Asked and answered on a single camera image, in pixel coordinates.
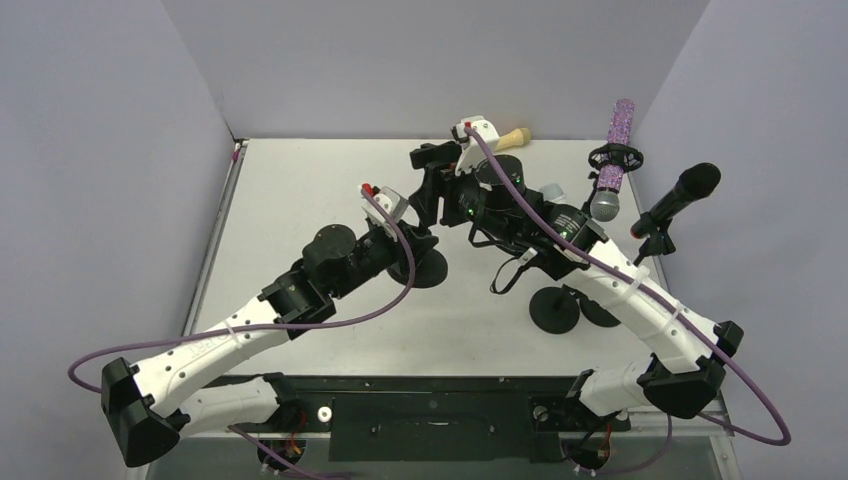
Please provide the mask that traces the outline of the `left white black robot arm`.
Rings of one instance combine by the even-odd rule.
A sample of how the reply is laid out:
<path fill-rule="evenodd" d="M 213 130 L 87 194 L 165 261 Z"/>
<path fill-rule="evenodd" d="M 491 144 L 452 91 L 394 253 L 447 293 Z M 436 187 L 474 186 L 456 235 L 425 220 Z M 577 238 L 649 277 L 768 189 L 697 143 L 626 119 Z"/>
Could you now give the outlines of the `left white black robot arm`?
<path fill-rule="evenodd" d="M 335 300 L 382 272 L 416 276 L 438 239 L 425 227 L 398 227 L 399 236 L 372 225 L 356 237 L 344 225 L 325 226 L 290 270 L 198 339 L 104 366 L 101 408 L 125 465 L 147 465 L 185 437 L 231 424 L 291 427 L 299 405 L 281 375 L 235 381 L 227 371 L 323 323 L 335 314 Z"/>

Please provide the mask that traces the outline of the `black round-base stand white mic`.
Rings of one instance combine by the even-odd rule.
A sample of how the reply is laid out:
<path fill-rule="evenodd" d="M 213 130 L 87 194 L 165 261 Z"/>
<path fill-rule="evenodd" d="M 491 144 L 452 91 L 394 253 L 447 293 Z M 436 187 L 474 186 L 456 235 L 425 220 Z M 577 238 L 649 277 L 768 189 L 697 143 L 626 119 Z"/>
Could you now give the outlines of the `black round-base stand white mic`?
<path fill-rule="evenodd" d="M 531 297 L 529 314 L 542 331 L 561 335 L 573 330 L 581 311 L 575 291 L 567 286 L 545 287 Z"/>

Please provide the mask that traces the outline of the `white microphone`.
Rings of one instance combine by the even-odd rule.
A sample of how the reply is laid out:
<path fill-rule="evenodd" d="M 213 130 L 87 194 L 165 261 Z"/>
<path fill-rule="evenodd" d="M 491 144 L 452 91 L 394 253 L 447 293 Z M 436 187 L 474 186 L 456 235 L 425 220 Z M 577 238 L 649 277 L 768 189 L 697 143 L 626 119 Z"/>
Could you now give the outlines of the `white microphone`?
<path fill-rule="evenodd" d="M 552 204 L 567 204 L 567 196 L 558 183 L 551 183 L 539 189 L 545 202 Z"/>

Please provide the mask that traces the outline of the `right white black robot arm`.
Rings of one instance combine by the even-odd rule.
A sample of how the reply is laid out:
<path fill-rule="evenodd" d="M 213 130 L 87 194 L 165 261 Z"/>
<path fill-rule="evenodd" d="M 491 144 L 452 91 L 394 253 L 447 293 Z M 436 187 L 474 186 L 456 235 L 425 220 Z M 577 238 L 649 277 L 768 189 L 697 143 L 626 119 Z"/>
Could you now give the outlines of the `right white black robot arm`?
<path fill-rule="evenodd" d="M 518 158 L 497 155 L 459 173 L 461 153 L 454 142 L 412 151 L 413 168 L 424 174 L 410 197 L 419 220 L 425 226 L 469 224 L 485 245 L 561 281 L 573 303 L 595 303 L 650 349 L 646 361 L 583 372 L 563 402 L 566 418 L 588 427 L 647 405 L 681 419 L 699 415 L 717 397 L 742 329 L 688 311 L 552 187 L 528 189 Z"/>

